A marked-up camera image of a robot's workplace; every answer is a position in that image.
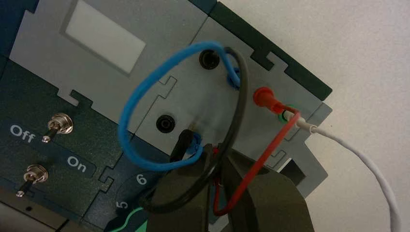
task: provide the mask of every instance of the label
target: label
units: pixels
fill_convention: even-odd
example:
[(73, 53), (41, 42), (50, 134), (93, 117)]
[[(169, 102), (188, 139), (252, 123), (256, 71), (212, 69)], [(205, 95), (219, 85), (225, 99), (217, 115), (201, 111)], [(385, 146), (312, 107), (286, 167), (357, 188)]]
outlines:
[(43, 143), (42, 137), (41, 133), (12, 120), (5, 120), (0, 126), (0, 139), (17, 140), (21, 145), (29, 145), (42, 155), (52, 157), (56, 163), (80, 173), (85, 178), (92, 177), (96, 170), (94, 164), (52, 141)]

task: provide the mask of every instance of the white plug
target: white plug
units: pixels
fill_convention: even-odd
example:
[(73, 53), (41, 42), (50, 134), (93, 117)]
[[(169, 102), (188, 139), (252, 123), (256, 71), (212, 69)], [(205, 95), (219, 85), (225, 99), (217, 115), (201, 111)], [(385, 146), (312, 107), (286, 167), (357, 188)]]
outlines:
[[(294, 113), (285, 110), (283, 112), (283, 117), (285, 118), (286, 121), (291, 120), (291, 118), (293, 117)], [(300, 117), (297, 122), (296, 122), (296, 127), (304, 129), (305, 131), (309, 131), (311, 134), (313, 134), (314, 132), (312, 132), (312, 128), (317, 128), (316, 125), (307, 123), (306, 120), (302, 117)]]

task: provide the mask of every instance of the white wall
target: white wall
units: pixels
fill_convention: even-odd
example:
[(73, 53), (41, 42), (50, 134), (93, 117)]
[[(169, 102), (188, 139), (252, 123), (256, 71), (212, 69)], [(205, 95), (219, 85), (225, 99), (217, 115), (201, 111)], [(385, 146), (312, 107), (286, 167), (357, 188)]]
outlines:
[[(221, 1), (333, 89), (322, 126), (376, 162), (410, 231), (410, 1)], [(307, 145), (329, 173), (307, 198), (316, 232), (390, 231), (360, 160), (319, 135)]]

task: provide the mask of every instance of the white cable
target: white cable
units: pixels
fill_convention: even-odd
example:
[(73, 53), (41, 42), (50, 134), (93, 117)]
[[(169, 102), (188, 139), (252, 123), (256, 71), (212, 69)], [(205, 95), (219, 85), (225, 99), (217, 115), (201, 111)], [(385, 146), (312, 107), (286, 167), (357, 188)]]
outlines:
[[(283, 113), (283, 116), (286, 120), (289, 120), (293, 116), (293, 113), (289, 111), (285, 111)], [(338, 142), (340, 145), (348, 149), (349, 151), (353, 152), (359, 159), (369, 168), (369, 170), (374, 174), (377, 182), (379, 183), (381, 190), (384, 194), (384, 197), (387, 200), (387, 204), (389, 205), (389, 210), (390, 210), (390, 230), (391, 232), (401, 232), (401, 218), (400, 214), (398, 211), (398, 206), (395, 198), (395, 194), (393, 193), (392, 188), (390, 187), (389, 183), (387, 180), (384, 178), (383, 174), (381, 173), (380, 169), (377, 167), (377, 165), (365, 154), (361, 153), (357, 149), (353, 148), (350, 146), (347, 142), (343, 141), (339, 137), (321, 129), (318, 128), (315, 125), (306, 123), (303, 118), (300, 118), (296, 125), (300, 127), (301, 129), (304, 129), (306, 131), (309, 131), (310, 133), (318, 133), (321, 134), (329, 139), (332, 139), (336, 142)]]

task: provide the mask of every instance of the toggle switch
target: toggle switch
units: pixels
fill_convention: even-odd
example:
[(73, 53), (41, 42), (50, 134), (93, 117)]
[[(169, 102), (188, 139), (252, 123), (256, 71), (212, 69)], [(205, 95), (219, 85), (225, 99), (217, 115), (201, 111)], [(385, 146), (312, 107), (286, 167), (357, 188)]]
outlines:
[(23, 178), (25, 183), (15, 194), (17, 197), (24, 196), (32, 185), (46, 181), (48, 179), (48, 172), (43, 166), (33, 164), (27, 167), (27, 172), (24, 173)]
[(48, 122), (48, 131), (43, 135), (43, 143), (50, 142), (56, 134), (68, 134), (73, 131), (73, 121), (64, 113), (57, 113)]

